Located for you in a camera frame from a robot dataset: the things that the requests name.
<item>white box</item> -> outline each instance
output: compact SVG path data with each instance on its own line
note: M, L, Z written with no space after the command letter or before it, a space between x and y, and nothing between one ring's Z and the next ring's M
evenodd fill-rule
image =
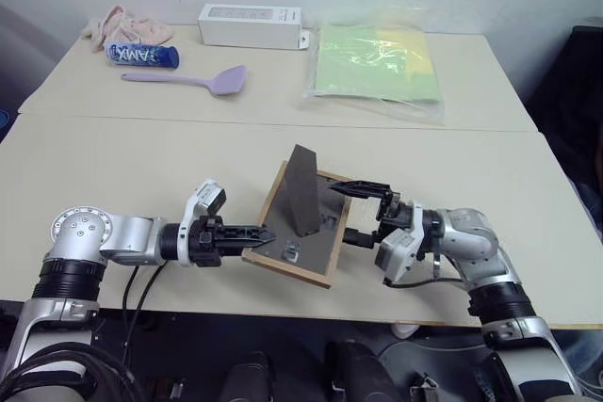
M204 43L215 46L307 49L310 39L295 7L205 4L197 22Z

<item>clear plastic bag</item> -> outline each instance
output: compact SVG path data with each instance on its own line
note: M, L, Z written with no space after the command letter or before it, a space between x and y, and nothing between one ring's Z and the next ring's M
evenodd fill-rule
M423 32L325 25L310 41L306 96L333 96L401 120L443 122L444 103Z

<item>black cable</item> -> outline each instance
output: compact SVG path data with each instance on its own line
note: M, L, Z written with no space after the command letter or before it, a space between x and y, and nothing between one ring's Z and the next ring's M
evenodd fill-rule
M123 337L128 334L128 296L130 295L130 289L132 288L132 283L134 282L134 278L137 273L139 273L140 266L137 265L132 270L132 275L130 275L130 279L128 283L125 285L125 289L123 289L123 297L122 297L122 320L123 320Z
M137 320L139 320L139 314L140 314L140 310L142 310L142 305L144 304L144 300L145 300L145 298L147 298L147 294L149 294L149 291L151 290L151 286L153 286L153 283L155 282L156 278L159 276L159 274L161 273L161 271L167 264L168 264L168 262L166 262L164 265L161 265L160 267L157 268L157 270L155 271L155 273L153 274L153 276L151 277L149 282L147 282L147 285L145 286L144 291L142 291L142 296L140 296L139 304L136 307L134 315L132 316L132 321L130 322L130 328L128 329L128 334L125 337L125 344L123 345L123 355L122 355L122 363L123 364L125 364L125 361L128 356L128 350L130 348L130 341L132 339L132 333L134 332L134 327L136 326Z
M431 284L432 282L463 282L463 280L461 280L460 278L432 278L430 280L408 282L406 284L394 284L393 282L390 282L386 283L385 285L393 289L409 289L411 287L419 287L425 284Z
M117 374L117 377L119 378L123 386L125 386L132 400L145 400L144 391L142 390L142 387L140 386L139 382L136 380L134 374L132 374L132 372L127 367L125 367L122 362L120 362L117 358L105 352L101 348L89 346L87 344L82 343L58 343L43 348L42 350L39 350L30 358L38 358L39 356L65 350L91 355L92 358L99 360L112 372Z
M118 386L116 382L111 381L111 378L107 376L102 362L93 359L85 353L61 351L37 358L29 358L23 364L13 369L0 383L0 401L5 401L14 395L14 387L18 384L19 378L23 374L52 362L78 362L94 377L99 388L107 389L109 400L120 400Z

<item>wooden frame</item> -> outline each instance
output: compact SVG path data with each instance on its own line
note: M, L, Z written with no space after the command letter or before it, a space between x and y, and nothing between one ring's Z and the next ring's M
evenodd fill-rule
M285 161L279 168L279 172L277 173L276 179L272 184L272 188L268 193L268 197L264 202L264 207L262 207L262 211L260 212L260 217L258 219L258 225L264 224L266 217L268 215L268 211L272 205L272 201L274 200L274 196L283 181L283 177L285 176L285 170L288 162ZM349 178L345 178L343 176L338 176L336 174L329 173L327 171L317 171L317 176L322 176L324 178L334 179L336 181L349 181ZM331 280L333 278L334 271L337 267L337 261L339 260L339 251L341 250L341 243L343 241L343 234L346 231L346 223L348 221L348 214L350 213L350 197L346 197L343 209L341 211L341 217L339 218L339 224L337 226L337 231L335 233L335 240L333 244L333 249L331 252L331 257L329 259L329 263L327 264L326 273L323 275L321 273L312 272L310 270L306 270L304 268L299 268L296 265L291 265L286 262L279 261L274 258L269 258L267 256L263 256L253 251L253 249L244 249L241 253L241 257L244 261L247 261L252 264L261 265L262 267L268 268L269 270L276 271L278 273L287 275L289 277L296 278L298 280L310 282L312 284L316 284L318 286L324 288L331 287Z

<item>pink cloth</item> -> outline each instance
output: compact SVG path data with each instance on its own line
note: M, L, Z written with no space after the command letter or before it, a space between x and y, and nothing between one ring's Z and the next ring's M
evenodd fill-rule
M82 37L92 40L92 51L103 49L106 42L141 42L153 46L173 37L169 25L155 19L137 18L122 6L115 6L101 19L90 19L82 30Z

